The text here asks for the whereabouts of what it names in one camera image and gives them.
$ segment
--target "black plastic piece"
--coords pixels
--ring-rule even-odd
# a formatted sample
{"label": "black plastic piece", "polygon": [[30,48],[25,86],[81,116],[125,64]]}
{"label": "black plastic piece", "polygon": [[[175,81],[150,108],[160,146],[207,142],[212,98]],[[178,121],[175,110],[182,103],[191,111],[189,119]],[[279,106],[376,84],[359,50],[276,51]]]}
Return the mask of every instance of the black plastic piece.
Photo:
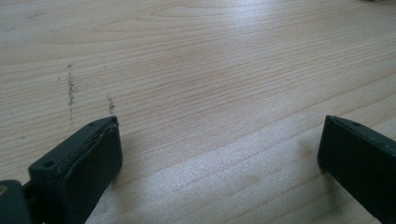
{"label": "black plastic piece", "polygon": [[382,223],[396,223],[396,142],[357,122],[327,116],[318,163]]}
{"label": "black plastic piece", "polygon": [[21,183],[0,181],[0,223],[32,223]]}
{"label": "black plastic piece", "polygon": [[12,188],[18,192],[14,194],[18,206],[28,207],[29,218],[3,222],[3,217],[11,216],[3,215],[3,206],[11,202],[6,198],[0,201],[0,223],[85,223],[121,165],[117,118],[92,122],[29,167],[31,181],[23,186],[24,200],[20,197],[21,187]]}

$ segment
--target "small hole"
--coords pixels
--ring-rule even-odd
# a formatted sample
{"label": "small hole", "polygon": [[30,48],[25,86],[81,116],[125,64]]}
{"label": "small hole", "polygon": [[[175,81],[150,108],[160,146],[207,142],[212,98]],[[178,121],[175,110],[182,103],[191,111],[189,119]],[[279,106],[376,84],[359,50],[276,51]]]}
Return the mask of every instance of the small hole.
{"label": "small hole", "polygon": [[0,185],[0,195],[6,193],[7,191],[7,186],[6,185]]}
{"label": "small hole", "polygon": [[50,168],[51,166],[53,166],[55,164],[54,161],[47,161],[46,163],[43,164],[44,167],[46,168]]}

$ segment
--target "dark mark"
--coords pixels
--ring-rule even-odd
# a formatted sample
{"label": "dark mark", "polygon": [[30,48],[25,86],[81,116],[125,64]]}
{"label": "dark mark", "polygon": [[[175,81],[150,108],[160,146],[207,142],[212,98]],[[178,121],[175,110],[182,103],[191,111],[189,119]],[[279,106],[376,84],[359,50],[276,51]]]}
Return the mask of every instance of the dark mark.
{"label": "dark mark", "polygon": [[111,116],[115,116],[114,108],[116,107],[114,106],[113,99],[111,99],[110,95],[107,96],[107,100],[108,100],[108,113],[110,113]]}
{"label": "dark mark", "polygon": [[44,14],[43,12],[35,13],[35,14],[33,14],[33,15],[30,15],[30,16],[26,17],[26,19],[31,20],[32,18],[41,16],[41,15],[43,15],[43,14]]}
{"label": "dark mark", "polygon": [[68,87],[69,87],[69,110],[70,110],[70,121],[73,123],[73,105],[76,103],[75,101],[75,92],[76,92],[76,87],[73,82],[72,78],[72,73],[69,73],[67,75],[67,80],[68,80]]}

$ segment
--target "wooden table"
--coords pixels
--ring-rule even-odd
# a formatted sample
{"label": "wooden table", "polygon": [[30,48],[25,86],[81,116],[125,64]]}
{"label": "wooden table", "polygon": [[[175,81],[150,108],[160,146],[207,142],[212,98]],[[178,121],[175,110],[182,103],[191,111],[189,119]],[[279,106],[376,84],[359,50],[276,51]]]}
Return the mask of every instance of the wooden table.
{"label": "wooden table", "polygon": [[396,1],[2,0],[0,175],[119,118],[88,223],[378,223],[317,165],[325,116],[396,139]]}

